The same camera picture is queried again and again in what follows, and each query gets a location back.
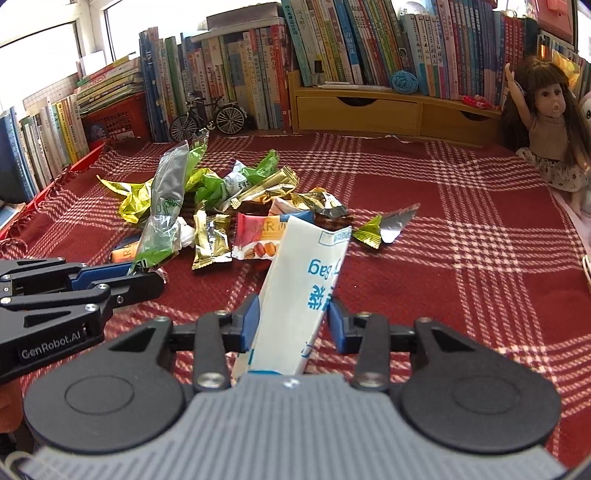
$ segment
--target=doll's face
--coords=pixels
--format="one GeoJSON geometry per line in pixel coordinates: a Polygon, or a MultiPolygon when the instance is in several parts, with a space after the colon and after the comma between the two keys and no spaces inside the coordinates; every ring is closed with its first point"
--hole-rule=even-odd
{"type": "Polygon", "coordinates": [[[535,107],[542,115],[558,118],[566,110],[562,88],[558,83],[535,92],[535,107]]]}

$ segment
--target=doll's raised arm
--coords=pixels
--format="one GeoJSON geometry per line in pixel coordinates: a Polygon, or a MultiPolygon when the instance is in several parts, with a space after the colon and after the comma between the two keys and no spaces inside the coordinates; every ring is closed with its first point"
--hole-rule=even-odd
{"type": "Polygon", "coordinates": [[[521,121],[527,128],[530,129],[531,126],[531,112],[525,103],[525,98],[523,93],[521,93],[521,89],[515,83],[515,79],[513,78],[514,73],[511,73],[511,69],[509,68],[511,65],[508,63],[505,65],[505,77],[507,78],[507,86],[509,87],[509,92],[511,94],[511,98],[517,107],[517,111],[519,112],[519,117],[521,121]]]}

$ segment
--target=red plastic crate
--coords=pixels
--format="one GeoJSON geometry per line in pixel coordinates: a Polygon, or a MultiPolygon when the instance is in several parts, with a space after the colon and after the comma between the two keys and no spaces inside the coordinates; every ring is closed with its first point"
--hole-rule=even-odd
{"type": "Polygon", "coordinates": [[[91,150],[107,138],[140,137],[151,140],[144,92],[91,113],[82,119],[82,124],[91,150]]]}

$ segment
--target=wooden shelf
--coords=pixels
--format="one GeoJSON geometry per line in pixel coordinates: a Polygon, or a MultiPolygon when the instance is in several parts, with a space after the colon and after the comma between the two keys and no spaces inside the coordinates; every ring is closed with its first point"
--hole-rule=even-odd
{"type": "Polygon", "coordinates": [[[475,146],[499,138],[499,111],[419,94],[302,87],[299,72],[290,72],[288,81],[294,132],[392,134],[475,146]]]}

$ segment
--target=screw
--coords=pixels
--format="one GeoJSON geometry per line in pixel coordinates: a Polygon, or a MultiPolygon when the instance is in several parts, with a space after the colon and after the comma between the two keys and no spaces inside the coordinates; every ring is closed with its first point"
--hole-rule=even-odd
{"type": "Polygon", "coordinates": [[[226,382],[226,378],[217,372],[207,372],[197,377],[197,385],[212,390],[220,388],[226,382]]]}
{"type": "Polygon", "coordinates": [[[357,382],[365,388],[379,388],[384,386],[385,378],[376,372],[364,372],[357,377],[357,382]]]}
{"type": "Polygon", "coordinates": [[[290,378],[289,380],[283,382],[283,386],[285,388],[294,389],[300,386],[300,381],[296,380],[295,378],[290,378]]]}

